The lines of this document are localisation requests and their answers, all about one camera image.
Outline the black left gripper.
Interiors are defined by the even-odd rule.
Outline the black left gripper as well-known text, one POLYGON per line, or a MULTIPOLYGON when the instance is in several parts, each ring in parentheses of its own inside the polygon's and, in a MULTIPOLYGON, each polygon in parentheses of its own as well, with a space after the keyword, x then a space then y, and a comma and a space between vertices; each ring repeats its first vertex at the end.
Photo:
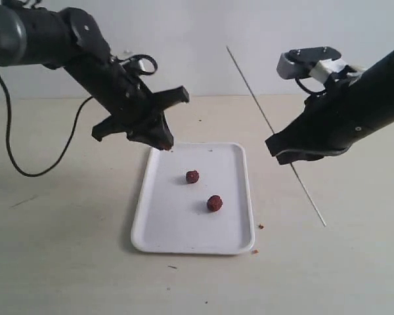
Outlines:
POLYGON ((157 93, 150 91, 141 76, 152 75, 157 69, 157 62, 147 54, 125 59, 110 56, 104 62, 84 54, 64 65, 64 70, 110 114, 93 127, 95 140, 100 142, 108 135, 125 133, 128 140, 158 150, 163 150, 163 144, 173 147, 174 138, 164 111, 187 103, 189 94, 183 86, 157 93))

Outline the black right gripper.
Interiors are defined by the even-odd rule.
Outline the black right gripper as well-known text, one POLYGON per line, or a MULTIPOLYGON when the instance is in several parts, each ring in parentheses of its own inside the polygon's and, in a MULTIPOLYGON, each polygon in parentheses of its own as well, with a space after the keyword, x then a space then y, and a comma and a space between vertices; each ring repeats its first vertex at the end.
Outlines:
POLYGON ((280 165, 318 161, 346 153, 364 138, 364 123, 357 106, 363 77, 329 79, 325 93, 310 98, 289 126, 270 136, 265 144, 280 165))

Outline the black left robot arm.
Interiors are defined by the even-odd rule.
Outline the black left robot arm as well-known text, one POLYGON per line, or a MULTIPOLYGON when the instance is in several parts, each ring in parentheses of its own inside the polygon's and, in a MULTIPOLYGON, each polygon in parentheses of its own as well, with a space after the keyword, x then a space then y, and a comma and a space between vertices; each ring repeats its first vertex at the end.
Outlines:
POLYGON ((63 68, 110 114, 93 127, 93 138, 125 133, 130 141, 170 150, 174 139, 164 112, 189 102, 189 94, 183 86, 152 92, 141 79, 151 74, 141 60, 158 66, 147 54, 114 56, 95 19, 82 9, 55 12, 21 1, 0 4, 1 67, 63 68))

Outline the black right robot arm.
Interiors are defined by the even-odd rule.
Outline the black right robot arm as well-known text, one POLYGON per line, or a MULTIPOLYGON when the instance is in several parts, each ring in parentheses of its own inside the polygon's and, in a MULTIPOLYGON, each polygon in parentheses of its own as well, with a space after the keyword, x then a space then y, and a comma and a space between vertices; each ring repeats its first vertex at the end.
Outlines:
POLYGON ((344 154, 394 122, 394 50, 361 70, 331 47, 292 49, 276 70, 309 95, 302 113, 265 141, 281 165, 344 154))

